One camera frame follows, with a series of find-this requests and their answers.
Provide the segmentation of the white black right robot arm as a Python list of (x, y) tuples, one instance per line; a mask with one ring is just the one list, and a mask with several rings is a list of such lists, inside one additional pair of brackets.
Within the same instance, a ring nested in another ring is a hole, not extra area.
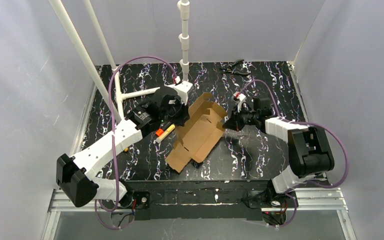
[(269, 98), (253, 98), (252, 107), (246, 103), (242, 93), (235, 93), (232, 99), (236, 106), (223, 124), (225, 129), (240, 131), (244, 126), (255, 126), (260, 132), (274, 136), (288, 146), (289, 165), (268, 182), (264, 191), (266, 197), (284, 194), (334, 168), (334, 157), (324, 129), (292, 123), (276, 116)]

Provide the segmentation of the brown cardboard paper box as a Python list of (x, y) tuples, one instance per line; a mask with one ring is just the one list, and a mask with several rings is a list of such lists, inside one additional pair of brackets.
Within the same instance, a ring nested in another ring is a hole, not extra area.
[(190, 119), (175, 127), (176, 141), (165, 161), (177, 173), (191, 160), (204, 162), (225, 133), (223, 119), (228, 113), (212, 99), (210, 92), (204, 92), (189, 107)]

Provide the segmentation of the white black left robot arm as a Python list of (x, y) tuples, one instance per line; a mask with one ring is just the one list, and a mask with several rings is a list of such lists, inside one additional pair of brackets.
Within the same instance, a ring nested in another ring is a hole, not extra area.
[(119, 176), (99, 178), (98, 172), (109, 162), (116, 165), (118, 154), (156, 132), (162, 122), (184, 126), (190, 118), (191, 88), (187, 82), (160, 87), (94, 144), (73, 156), (64, 153), (57, 159), (56, 183), (75, 207), (83, 207), (95, 200), (120, 202), (128, 190)]

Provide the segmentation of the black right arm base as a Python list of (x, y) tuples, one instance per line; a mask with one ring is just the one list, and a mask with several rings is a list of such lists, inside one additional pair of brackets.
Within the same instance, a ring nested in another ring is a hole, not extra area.
[(265, 225), (273, 228), (289, 225), (296, 217), (299, 206), (293, 190), (277, 193), (271, 186), (264, 191), (248, 191), (239, 201), (250, 209), (279, 208), (279, 210), (262, 212)]

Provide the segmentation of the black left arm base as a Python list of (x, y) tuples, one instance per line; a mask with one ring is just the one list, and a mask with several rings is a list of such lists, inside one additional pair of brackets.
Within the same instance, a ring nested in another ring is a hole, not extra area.
[(97, 205), (107, 212), (121, 209), (147, 209), (149, 207), (150, 193), (148, 191), (116, 190), (99, 191), (96, 197)]

